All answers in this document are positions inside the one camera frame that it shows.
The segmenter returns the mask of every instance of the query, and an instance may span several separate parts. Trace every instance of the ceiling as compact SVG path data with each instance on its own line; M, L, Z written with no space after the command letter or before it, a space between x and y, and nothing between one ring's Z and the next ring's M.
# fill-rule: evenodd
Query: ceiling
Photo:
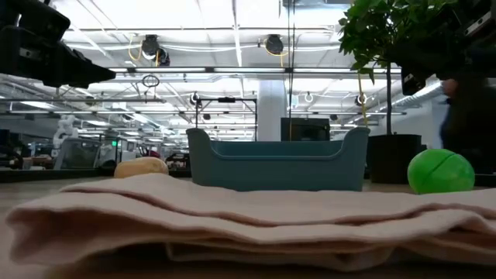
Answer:
M279 0L54 0L50 4L71 20L71 28L64 35L64 42L81 51L93 63L103 67L150 67L154 62L139 56L140 42L147 34L157 34L160 45L170 56L171 67L289 67L288 58L267 53L263 41L270 34L277 34L285 45L294 44L294 67L343 68L350 67L353 57L339 53L339 24L349 1L301 0L290 12ZM291 27L288 36L288 23ZM294 23L294 42L292 27ZM193 111L190 97L197 93L202 98L233 96L256 98L260 80L284 81L287 74L156 74L160 85L149 90L141 84L144 75L118 74L114 81L92 84L87 90L62 87L44 87L39 81L8 80L8 83L29 86L12 91L19 97L32 98L120 98L121 102L98 103L88 106L83 102L56 104L64 110L81 111L155 111L164 114L145 115L155 127L172 129L181 138L184 129L191 126L194 115L174 115L178 111ZM399 76L394 75L393 96L401 98ZM362 88L367 108L376 111L385 101L386 81L379 74L375 84L363 78ZM355 74L296 74L293 84L293 109L295 112L358 112L355 97L359 83ZM131 102L143 98L159 98L162 102ZM231 123L225 139L251 140L253 127L238 127L240 123L253 123L254 115L247 105L237 102L213 102L209 111L238 112L232 115L212 113L202 124ZM80 119L92 115L78 116ZM294 117L329 117L329 115L298 115ZM120 115L106 115L98 120L109 122L122 129L152 128L149 123L122 119ZM348 123L351 116L340 116L336 123ZM102 128L88 124L88 128ZM148 133L160 136L160 133Z

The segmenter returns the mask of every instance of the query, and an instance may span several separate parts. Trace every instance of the table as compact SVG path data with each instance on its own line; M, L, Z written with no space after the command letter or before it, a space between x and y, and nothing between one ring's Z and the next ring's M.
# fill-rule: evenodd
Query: table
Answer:
M237 263L171 263L163 257L146 253L123 253L112 257L97 257L63 267L19 266L12 263L8 250L12 235L3 220L13 205L49 195L59 188L83 181L97 181L107 177L84 180L31 181L0 184L0 278L1 279L186 279L186 278L493 278L495 270L471 265L440 263L410 263L378 267L359 273L343 274L310 267L266 267ZM366 183L366 191L411 192L408 185L379 185Z

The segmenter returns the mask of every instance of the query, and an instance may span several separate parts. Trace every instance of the person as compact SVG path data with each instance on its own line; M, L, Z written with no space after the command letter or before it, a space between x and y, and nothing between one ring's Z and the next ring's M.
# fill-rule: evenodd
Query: person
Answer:
M449 109L441 125L443 148L464 156L476 174L496 171L496 90L485 77L442 82Z

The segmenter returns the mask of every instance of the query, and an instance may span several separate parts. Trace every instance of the blue plastic bin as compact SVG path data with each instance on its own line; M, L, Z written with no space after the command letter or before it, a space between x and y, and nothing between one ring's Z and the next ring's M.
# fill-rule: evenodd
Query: blue plastic bin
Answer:
M187 131L193 182L236 191L361 191L370 130L329 142L221 142Z

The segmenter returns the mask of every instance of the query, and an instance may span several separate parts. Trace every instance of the pink towel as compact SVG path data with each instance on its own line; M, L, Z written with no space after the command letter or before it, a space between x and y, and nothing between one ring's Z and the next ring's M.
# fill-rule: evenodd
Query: pink towel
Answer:
M164 174L75 184L15 207L11 258L68 264L137 243L172 260L362 270L396 250L496 264L496 189L437 195L236 192Z

